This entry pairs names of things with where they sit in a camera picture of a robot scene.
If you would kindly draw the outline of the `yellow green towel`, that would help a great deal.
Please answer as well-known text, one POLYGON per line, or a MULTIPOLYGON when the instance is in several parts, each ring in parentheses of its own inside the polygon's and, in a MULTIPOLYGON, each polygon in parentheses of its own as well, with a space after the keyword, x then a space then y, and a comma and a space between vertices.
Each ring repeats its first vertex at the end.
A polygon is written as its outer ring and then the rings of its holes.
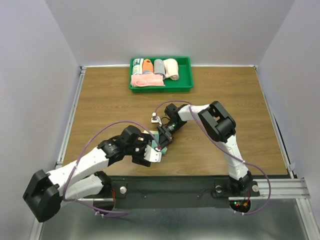
MULTIPOLYGON (((156 140, 158 141, 158 140, 159 140, 159 132, 158 132, 158 131, 154 131, 154 130, 151 130, 150 132, 154 135, 154 137, 155 137, 156 140)), ((151 147, 152 147, 153 149, 156 149, 156 148, 158 147, 158 145, 157 145, 157 143, 155 142, 154 139, 153 139, 152 142, 151 142, 151 147)), ((161 152, 162 155, 165 155, 166 152, 167 152, 167 150, 168 150, 168 148, 167 148, 167 147, 164 147, 164 148, 161 149, 160 152, 161 152)))

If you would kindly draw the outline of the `aluminium frame rail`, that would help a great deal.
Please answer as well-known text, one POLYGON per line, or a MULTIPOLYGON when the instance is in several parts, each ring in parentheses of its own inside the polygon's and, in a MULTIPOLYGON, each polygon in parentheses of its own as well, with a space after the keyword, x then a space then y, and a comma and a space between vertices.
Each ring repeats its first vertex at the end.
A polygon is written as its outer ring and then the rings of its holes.
MULTIPOLYGON (((132 93, 128 67, 90 67, 80 86, 70 133, 58 159, 74 161, 88 140, 96 145, 119 134, 127 121, 153 129, 151 113, 163 114, 163 102, 195 105, 219 101, 236 121, 236 137, 245 160, 269 176, 287 173, 282 148, 265 103, 256 71, 250 66, 194 66, 194 86, 183 93, 132 93)), ((126 157, 106 169, 109 175, 224 175, 223 154, 195 122, 175 136, 160 164, 143 167, 126 157)), ((42 240, 306 240, 308 233, 294 199, 273 199, 261 212, 239 216, 229 209, 135 209, 124 218, 101 218, 77 203, 68 204, 42 225, 42 240)))

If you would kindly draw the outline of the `orange rolled towel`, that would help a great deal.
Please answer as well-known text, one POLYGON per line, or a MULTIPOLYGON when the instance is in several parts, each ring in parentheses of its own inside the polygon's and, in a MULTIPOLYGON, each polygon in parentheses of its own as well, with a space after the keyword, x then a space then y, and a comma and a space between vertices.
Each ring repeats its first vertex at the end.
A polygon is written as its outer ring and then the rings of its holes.
POLYGON ((150 59, 144 59, 142 64, 142 73, 143 74, 153 74, 154 66, 150 59))

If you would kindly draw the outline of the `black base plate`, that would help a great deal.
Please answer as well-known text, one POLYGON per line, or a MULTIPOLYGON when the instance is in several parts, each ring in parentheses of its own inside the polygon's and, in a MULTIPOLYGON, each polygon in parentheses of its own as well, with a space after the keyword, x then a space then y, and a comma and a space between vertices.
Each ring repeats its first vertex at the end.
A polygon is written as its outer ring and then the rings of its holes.
POLYGON ((118 210, 229 208, 230 198, 258 197, 253 181, 237 190, 228 176, 111 176, 108 190, 90 195, 97 207, 118 210))

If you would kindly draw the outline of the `green plastic tray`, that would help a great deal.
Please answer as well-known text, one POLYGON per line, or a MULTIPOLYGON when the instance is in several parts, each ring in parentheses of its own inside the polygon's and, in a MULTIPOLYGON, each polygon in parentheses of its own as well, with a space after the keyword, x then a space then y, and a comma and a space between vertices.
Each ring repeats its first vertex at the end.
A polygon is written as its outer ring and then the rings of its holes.
POLYGON ((134 94, 142 93, 184 93, 194 86, 190 58, 186 56, 173 56, 177 61, 177 80, 164 79, 164 86, 132 86, 131 79, 128 87, 134 94))

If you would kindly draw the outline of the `grey rolled towel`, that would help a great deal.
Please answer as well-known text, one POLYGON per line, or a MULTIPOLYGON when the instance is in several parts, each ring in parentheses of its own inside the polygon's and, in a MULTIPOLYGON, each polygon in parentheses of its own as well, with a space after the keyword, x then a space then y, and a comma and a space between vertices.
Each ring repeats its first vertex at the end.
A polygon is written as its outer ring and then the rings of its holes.
POLYGON ((153 63, 153 73, 162 76, 164 79, 166 76, 165 64, 162 59, 155 59, 153 63))

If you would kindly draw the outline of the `pink rolled towel in tray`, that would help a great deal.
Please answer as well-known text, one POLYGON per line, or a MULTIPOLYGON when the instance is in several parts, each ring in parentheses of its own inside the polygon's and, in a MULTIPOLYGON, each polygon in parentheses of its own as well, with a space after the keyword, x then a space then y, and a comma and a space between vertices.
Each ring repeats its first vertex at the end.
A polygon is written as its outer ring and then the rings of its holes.
POLYGON ((132 75, 130 85, 135 88, 165 86, 163 76, 153 73, 132 75))

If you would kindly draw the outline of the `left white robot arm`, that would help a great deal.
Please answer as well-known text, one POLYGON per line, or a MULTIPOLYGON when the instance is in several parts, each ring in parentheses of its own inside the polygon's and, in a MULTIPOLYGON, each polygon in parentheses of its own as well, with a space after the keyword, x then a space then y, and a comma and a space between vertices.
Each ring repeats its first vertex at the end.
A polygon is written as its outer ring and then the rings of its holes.
POLYGON ((152 147, 152 134, 129 125, 120 135, 104 140, 79 159, 55 170, 35 172, 22 196, 38 222, 54 217, 63 205, 79 199, 112 191, 110 178, 101 170, 131 156, 132 162, 149 167, 162 154, 152 147))

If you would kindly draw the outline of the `pink towel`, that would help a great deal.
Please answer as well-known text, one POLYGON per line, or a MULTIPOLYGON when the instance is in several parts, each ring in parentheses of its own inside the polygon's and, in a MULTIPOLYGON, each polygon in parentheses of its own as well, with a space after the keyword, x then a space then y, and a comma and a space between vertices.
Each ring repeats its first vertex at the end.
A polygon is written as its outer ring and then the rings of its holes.
POLYGON ((163 76, 153 73, 132 75, 130 85, 135 88, 165 86, 163 76))
POLYGON ((165 68, 165 78, 177 81, 179 79, 179 65, 173 58, 168 58, 163 61, 165 68))

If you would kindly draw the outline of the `white green rolled towel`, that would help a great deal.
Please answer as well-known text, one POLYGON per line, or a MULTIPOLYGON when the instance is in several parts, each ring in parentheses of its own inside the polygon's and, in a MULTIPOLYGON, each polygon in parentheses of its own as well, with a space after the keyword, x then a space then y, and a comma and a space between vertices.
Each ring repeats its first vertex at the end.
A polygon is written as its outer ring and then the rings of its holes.
POLYGON ((142 75, 143 74, 143 63, 144 63, 143 58, 134 58, 132 60, 131 74, 132 75, 142 75))

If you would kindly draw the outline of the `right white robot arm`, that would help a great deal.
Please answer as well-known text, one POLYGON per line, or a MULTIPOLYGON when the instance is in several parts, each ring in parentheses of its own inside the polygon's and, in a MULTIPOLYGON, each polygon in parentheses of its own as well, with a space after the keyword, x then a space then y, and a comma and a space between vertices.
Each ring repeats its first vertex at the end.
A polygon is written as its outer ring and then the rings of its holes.
POLYGON ((151 122, 158 123, 158 142, 162 148, 174 140, 174 134, 188 121, 195 121, 213 144, 223 152, 228 167, 231 192, 242 195, 248 190, 253 177, 241 156, 236 139, 236 122, 219 101, 206 105, 193 105, 187 101, 181 106, 167 102, 164 113, 166 124, 152 113, 151 122))

